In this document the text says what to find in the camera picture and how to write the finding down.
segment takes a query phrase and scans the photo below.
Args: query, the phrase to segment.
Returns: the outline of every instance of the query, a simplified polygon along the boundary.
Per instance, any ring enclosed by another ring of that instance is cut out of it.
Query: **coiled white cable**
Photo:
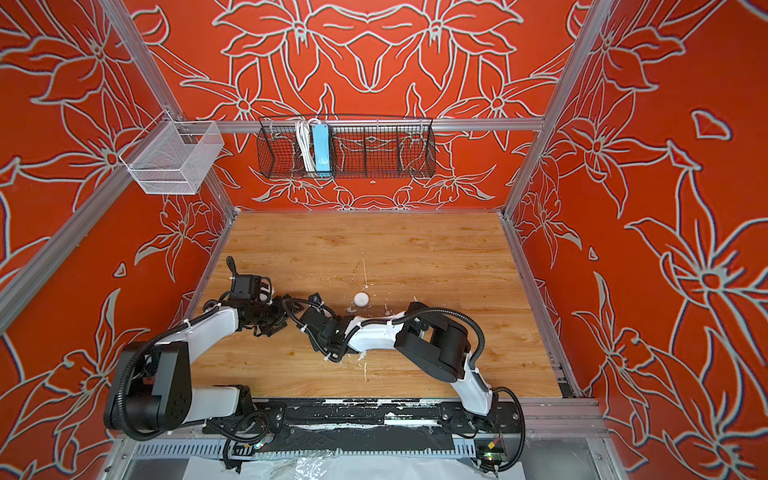
[[[299,149],[301,150],[301,157],[304,159],[304,168],[308,172],[314,172],[315,159],[312,158],[312,151],[310,150],[310,122],[320,123],[317,118],[310,118],[309,121],[297,120],[296,121],[296,141],[299,142]]]

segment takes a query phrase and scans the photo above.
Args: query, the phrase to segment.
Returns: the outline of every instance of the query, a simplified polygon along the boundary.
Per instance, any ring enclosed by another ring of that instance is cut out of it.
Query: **wood grain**
[[[397,313],[414,299],[459,310],[483,329],[478,367],[489,383],[561,396],[496,214],[241,214],[205,299],[229,289],[227,255],[238,272],[272,279],[277,294],[319,292],[338,314],[360,291],[371,297],[361,316]],[[294,325],[221,340],[192,365],[192,379],[248,385],[254,396],[456,397],[396,351],[325,362]]]

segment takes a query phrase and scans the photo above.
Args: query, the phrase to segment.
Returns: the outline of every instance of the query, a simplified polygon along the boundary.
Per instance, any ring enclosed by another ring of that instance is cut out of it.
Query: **white wire basket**
[[[128,172],[147,194],[196,194],[224,147],[215,121],[196,144],[184,141],[173,122],[152,132],[150,143],[129,164]]]

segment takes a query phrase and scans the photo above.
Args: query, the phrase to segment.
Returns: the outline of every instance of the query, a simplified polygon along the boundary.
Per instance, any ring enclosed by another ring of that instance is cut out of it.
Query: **white round object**
[[[368,297],[368,293],[359,292],[355,294],[355,305],[366,306],[371,299]]]

